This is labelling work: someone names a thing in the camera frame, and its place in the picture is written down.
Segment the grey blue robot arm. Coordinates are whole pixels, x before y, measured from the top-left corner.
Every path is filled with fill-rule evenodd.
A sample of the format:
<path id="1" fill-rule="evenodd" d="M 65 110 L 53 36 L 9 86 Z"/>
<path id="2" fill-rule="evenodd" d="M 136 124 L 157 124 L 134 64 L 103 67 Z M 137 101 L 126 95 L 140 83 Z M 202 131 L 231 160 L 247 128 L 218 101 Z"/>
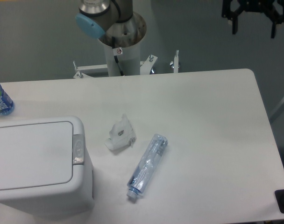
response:
<path id="1" fill-rule="evenodd" d="M 231 9 L 231 1 L 222 2 L 221 16 L 232 22 L 232 33 L 238 31 L 238 16 L 242 12 L 265 14 L 272 22 L 271 38 L 275 38 L 277 25 L 284 23 L 284 0 L 279 13 L 272 0 L 240 0 L 238 8 Z M 89 37 L 112 47 L 131 47 L 139 43 L 147 32 L 145 20 L 133 11 L 131 0 L 82 0 L 75 20 Z"/>

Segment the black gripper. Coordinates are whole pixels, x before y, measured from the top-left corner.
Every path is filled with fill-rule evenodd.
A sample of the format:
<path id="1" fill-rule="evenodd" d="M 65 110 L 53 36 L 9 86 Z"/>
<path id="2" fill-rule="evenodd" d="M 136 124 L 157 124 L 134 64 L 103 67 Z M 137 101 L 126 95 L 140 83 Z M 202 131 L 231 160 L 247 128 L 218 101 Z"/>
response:
<path id="1" fill-rule="evenodd" d="M 238 31 L 238 16 L 242 12 L 264 13 L 272 22 L 271 39 L 274 39 L 277 25 L 284 23 L 284 0 L 277 0 L 277 3 L 282 7 L 282 14 L 276 10 L 274 2 L 274 0 L 238 0 L 238 8 L 232 11 L 232 0 L 223 0 L 221 16 L 232 22 L 232 34 L 235 35 Z"/>

